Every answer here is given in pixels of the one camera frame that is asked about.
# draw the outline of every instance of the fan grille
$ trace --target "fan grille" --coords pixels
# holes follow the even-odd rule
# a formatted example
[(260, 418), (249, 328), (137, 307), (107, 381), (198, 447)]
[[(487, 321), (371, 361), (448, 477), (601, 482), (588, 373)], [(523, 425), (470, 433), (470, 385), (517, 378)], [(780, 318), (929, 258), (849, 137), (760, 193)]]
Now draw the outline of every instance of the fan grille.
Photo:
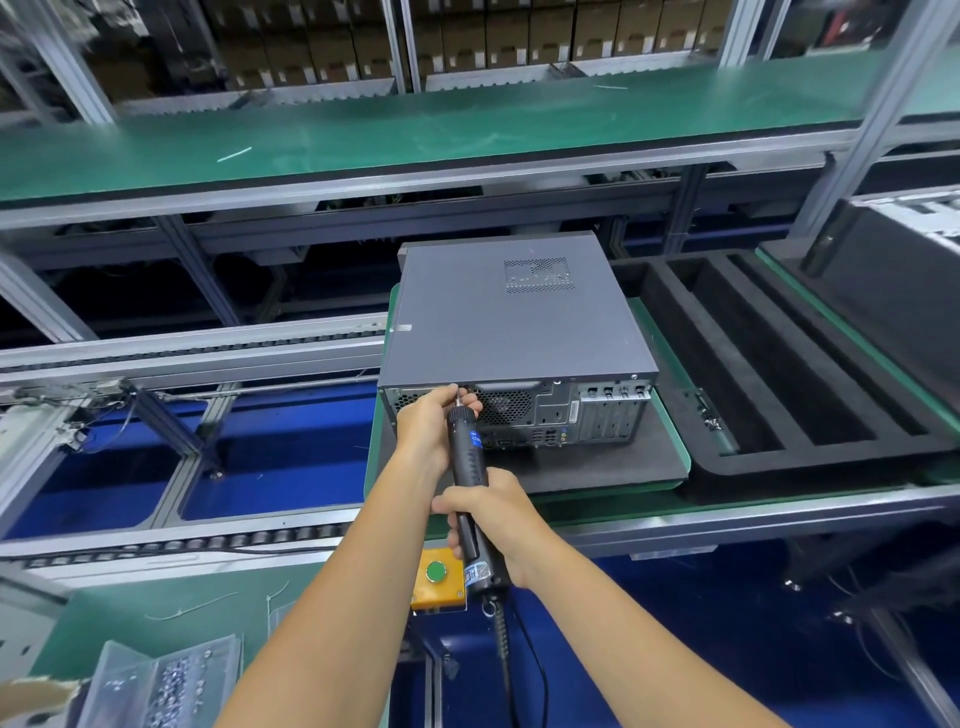
[(530, 393), (522, 390), (479, 391), (477, 399), (483, 402), (483, 409), (480, 412), (480, 423), (483, 425), (522, 424), (533, 405)]

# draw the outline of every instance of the blue floor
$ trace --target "blue floor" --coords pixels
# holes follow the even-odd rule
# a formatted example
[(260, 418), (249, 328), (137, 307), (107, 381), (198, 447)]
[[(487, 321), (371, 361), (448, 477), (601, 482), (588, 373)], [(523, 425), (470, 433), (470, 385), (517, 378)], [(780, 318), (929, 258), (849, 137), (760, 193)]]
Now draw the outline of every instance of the blue floor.
[[(829, 583), (800, 594), (784, 590), (779, 542), (724, 546), (711, 554), (632, 562), (599, 562), (667, 628), (794, 728), (931, 728), (919, 700), (864, 655), (853, 627), (826, 619), (843, 595)], [(550, 685), (552, 728), (615, 726), (599, 691), (537, 599), (516, 596)], [(477, 610), (422, 618), (460, 663), (444, 685), (444, 723), (457, 728), (508, 725), (490, 625)], [(955, 614), (929, 610), (910, 623), (948, 688), (960, 688)], [(540, 725), (540, 675), (512, 628), (520, 722)], [(876, 638), (864, 632), (875, 659), (896, 672)], [(394, 728), (422, 725), (422, 667), (398, 669), (392, 693)]]
[[(182, 517), (362, 502), (375, 391), (359, 383), (239, 400), (217, 441), (228, 476), (198, 481)], [(175, 409), (196, 427), (204, 406)], [(135, 411), (121, 433), (126, 416), (113, 413), (91, 428), (86, 451), (66, 458), (7, 538), (131, 528), (153, 513), (179, 458)]]

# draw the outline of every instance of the electric screwdriver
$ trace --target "electric screwdriver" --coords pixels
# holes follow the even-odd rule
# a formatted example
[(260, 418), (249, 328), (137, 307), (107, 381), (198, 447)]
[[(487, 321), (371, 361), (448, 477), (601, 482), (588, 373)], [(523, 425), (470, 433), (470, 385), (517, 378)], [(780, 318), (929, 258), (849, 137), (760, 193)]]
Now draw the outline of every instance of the electric screwdriver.
[[(489, 486), (476, 415), (472, 409), (464, 407), (459, 396), (446, 414), (446, 424), (454, 482), (467, 487)], [(483, 602), (484, 614), (493, 617), (511, 585), (503, 554), (490, 543), (471, 514), (457, 514), (457, 530), (464, 551), (464, 585), (467, 594), (479, 597)]]

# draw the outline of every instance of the hand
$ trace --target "hand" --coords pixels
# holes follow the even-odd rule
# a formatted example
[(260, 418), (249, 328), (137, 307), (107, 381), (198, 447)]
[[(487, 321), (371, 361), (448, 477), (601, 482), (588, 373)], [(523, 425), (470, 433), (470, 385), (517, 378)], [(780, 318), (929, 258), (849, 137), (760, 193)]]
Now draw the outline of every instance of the hand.
[[(456, 384), (437, 387), (396, 413), (396, 452), (422, 465), (430, 474), (433, 487), (450, 467), (446, 410), (453, 404), (457, 392)], [(468, 394), (463, 387), (459, 393), (460, 401), (479, 415), (483, 404), (477, 396)]]
[(452, 485), (433, 499), (434, 513), (446, 513), (450, 532), (447, 545), (458, 559), (464, 558), (457, 531), (457, 513), (470, 513), (507, 562), (515, 585), (533, 588), (542, 558), (561, 538), (540, 517), (523, 491), (516, 475), (499, 468), (487, 468), (490, 487), (461, 488)]

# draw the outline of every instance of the forearm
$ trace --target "forearm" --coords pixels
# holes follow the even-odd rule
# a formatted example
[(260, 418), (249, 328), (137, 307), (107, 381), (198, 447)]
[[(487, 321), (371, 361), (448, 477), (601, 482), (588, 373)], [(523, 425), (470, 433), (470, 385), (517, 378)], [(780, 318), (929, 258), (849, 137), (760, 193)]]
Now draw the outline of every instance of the forearm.
[(244, 674), (217, 728), (376, 725), (435, 484), (422, 463), (395, 454), (344, 540)]
[(531, 587), (625, 728), (784, 726), (560, 539)]

